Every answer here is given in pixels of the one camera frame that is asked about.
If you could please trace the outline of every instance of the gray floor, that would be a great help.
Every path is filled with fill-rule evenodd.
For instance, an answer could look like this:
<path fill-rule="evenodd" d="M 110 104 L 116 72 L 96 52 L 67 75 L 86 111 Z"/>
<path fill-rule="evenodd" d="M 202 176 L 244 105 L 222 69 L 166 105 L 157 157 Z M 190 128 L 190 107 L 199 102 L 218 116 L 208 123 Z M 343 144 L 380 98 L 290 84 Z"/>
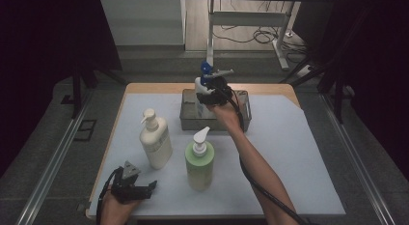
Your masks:
<path fill-rule="evenodd" d="M 200 71 L 203 52 L 138 51 L 119 49 L 123 71 L 116 73 L 130 82 L 193 82 Z M 244 83 L 277 83 L 286 76 L 271 52 L 215 55 L 215 66 L 233 68 L 228 80 Z M 84 215 L 95 177 L 122 100 L 124 86 L 104 74 L 99 80 L 84 120 L 96 120 L 89 142 L 72 142 L 48 191 L 35 224 L 94 224 Z M 309 219 L 320 224 L 382 224 L 351 165 L 325 105 L 315 89 L 317 79 L 297 87 L 315 141 L 328 168 L 346 216 Z M 55 86 L 54 99 L 25 147 L 0 182 L 0 220 L 15 224 L 48 159 L 59 145 L 70 122 L 71 105 L 60 104 L 71 94 L 70 79 Z M 344 126 L 385 199 L 395 224 L 409 224 L 409 183 L 350 107 L 343 104 Z M 138 224 L 191 224 L 192 221 L 138 221 Z M 205 220 L 195 224 L 265 224 L 262 220 Z"/>

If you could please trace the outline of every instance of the forearm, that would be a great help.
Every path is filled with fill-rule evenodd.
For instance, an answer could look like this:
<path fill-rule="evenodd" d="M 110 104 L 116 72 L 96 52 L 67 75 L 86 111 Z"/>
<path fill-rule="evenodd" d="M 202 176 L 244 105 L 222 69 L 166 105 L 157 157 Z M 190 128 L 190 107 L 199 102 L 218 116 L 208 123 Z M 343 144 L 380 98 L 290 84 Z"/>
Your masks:
<path fill-rule="evenodd" d="M 241 129 L 239 127 L 228 127 L 228 131 L 250 176 L 266 191 L 277 197 L 294 211 L 294 206 L 279 176 L 248 140 Z M 259 193 L 257 189 L 254 190 L 269 224 L 297 224 L 283 210 L 279 209 L 274 203 Z"/>

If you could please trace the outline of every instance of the bottle label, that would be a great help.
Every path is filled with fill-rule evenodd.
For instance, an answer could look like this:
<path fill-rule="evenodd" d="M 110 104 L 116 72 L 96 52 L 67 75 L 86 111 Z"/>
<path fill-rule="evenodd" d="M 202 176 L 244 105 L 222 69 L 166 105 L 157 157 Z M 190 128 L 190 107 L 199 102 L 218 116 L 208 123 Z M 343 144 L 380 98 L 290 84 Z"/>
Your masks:
<path fill-rule="evenodd" d="M 150 153 L 156 152 L 157 150 L 159 150 L 160 147 L 162 147 L 163 143 L 165 143 L 168 137 L 169 130 L 168 128 L 166 128 L 166 130 L 162 133 L 162 136 L 160 136 L 159 140 L 156 143 L 144 146 L 145 150 Z"/>

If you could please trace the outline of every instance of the wall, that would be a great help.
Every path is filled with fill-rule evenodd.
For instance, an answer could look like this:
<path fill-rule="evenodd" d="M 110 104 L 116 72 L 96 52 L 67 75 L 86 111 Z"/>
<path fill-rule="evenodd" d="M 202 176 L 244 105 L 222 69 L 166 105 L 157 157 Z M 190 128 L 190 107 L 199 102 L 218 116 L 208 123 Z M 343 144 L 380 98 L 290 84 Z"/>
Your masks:
<path fill-rule="evenodd" d="M 184 44 L 185 0 L 101 0 L 115 45 Z"/>

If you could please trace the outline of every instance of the table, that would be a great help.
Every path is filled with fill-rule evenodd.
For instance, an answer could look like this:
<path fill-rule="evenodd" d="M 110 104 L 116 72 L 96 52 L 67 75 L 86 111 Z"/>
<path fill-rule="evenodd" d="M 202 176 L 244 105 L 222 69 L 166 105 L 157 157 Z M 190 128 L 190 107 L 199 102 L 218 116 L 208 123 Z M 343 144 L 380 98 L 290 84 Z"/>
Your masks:
<path fill-rule="evenodd" d="M 345 214 L 292 87 L 287 84 L 230 85 L 235 90 L 248 91 L 253 121 L 246 135 L 281 176 L 297 211 L 309 215 Z M 183 152 L 196 131 L 181 130 L 177 124 L 177 106 L 179 110 L 182 90 L 193 88 L 191 83 L 127 86 L 90 198 L 89 217 L 95 217 L 97 196 L 107 176 L 126 160 L 142 170 L 137 185 L 158 180 L 152 197 L 133 212 L 137 218 L 263 217 L 250 184 L 239 168 L 238 153 L 225 131 L 211 131 L 207 136 L 216 150 L 210 188 L 197 192 L 188 186 Z M 270 107 L 272 101 L 278 103 Z M 138 129 L 141 129 L 137 122 L 147 104 L 157 109 L 158 116 L 167 119 L 174 148 L 167 165 L 159 171 L 150 168 L 142 147 L 136 148 Z M 265 108 L 272 112 L 269 117 L 261 116 Z M 269 118 L 274 118 L 277 125 L 263 127 Z M 287 138 L 283 138 L 283 133 L 287 133 Z M 270 139 L 275 141 L 275 147 L 266 147 L 265 144 L 271 144 Z"/>

